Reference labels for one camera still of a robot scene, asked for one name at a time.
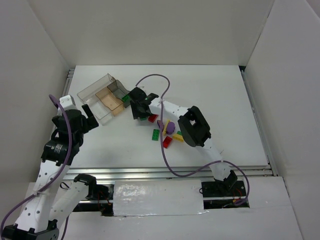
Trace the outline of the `green long lego brick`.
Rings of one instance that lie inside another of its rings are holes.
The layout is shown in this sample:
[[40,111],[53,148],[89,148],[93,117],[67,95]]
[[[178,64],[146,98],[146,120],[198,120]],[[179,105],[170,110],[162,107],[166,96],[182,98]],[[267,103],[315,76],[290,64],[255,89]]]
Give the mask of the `green long lego brick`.
[[153,129],[152,131],[152,141],[158,141],[160,137],[160,130],[159,129]]

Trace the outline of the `red rectangular lego brick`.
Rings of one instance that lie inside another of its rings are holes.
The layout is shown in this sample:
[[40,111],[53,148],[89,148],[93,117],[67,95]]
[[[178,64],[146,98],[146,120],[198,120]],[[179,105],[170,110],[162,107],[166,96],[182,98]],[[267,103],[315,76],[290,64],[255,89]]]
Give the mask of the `red rectangular lego brick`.
[[148,121],[151,122],[151,123],[154,123],[158,118],[158,115],[157,114],[152,114],[151,116],[148,117]]

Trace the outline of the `green lego brick with studs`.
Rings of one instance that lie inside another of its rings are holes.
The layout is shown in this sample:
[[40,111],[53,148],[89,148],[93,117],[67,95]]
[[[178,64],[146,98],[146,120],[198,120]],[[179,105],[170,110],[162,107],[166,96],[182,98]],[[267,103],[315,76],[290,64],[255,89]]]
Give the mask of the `green lego brick with studs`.
[[130,100],[130,96],[128,94],[126,94],[121,100],[123,103],[125,103]]

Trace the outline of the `yellow curved lego brick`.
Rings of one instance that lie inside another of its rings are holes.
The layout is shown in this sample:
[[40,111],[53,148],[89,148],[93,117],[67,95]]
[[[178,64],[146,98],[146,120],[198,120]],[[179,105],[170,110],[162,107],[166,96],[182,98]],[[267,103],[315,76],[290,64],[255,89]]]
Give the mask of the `yellow curved lego brick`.
[[177,141],[184,142],[183,136],[180,135],[180,134],[175,133],[175,134],[172,135],[172,138],[177,140]]

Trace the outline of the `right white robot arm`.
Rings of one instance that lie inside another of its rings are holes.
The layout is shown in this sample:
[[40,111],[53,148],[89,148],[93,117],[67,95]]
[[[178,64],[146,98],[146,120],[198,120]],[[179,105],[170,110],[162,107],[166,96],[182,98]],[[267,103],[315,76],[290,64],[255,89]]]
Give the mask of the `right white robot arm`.
[[157,94],[147,95],[142,89],[135,87],[128,93],[132,115],[134,119],[150,117],[151,115],[167,116],[170,120],[177,121],[184,142],[195,148],[208,162],[199,169],[182,175],[172,170],[167,159],[164,162],[169,171],[176,177],[190,177],[209,167],[215,181],[230,191],[238,178],[230,168],[231,163],[224,161],[217,150],[210,133],[210,126],[200,109],[196,106],[183,107],[160,98]]

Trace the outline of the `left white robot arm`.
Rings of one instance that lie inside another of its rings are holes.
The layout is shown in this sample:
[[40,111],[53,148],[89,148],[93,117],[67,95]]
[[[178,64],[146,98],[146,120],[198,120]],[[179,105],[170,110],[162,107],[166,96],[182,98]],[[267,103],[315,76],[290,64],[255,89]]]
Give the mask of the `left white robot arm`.
[[64,176],[84,142],[84,134],[99,125],[87,104],[82,105],[82,111],[68,109],[52,118],[56,130],[43,148],[34,190],[18,205],[23,209],[15,223],[0,225],[3,240],[56,240],[62,224],[78,203],[94,196],[96,178],[80,173],[64,195],[55,199]]

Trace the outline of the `red curved lego brick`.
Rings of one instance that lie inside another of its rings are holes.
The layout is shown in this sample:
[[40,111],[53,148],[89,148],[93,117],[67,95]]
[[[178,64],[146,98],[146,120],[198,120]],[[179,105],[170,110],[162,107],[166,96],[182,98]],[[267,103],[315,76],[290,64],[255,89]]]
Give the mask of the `red curved lego brick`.
[[166,136],[165,139],[162,142],[163,147],[165,149],[167,149],[170,146],[170,144],[172,143],[172,141],[173,141],[173,139],[170,136]]

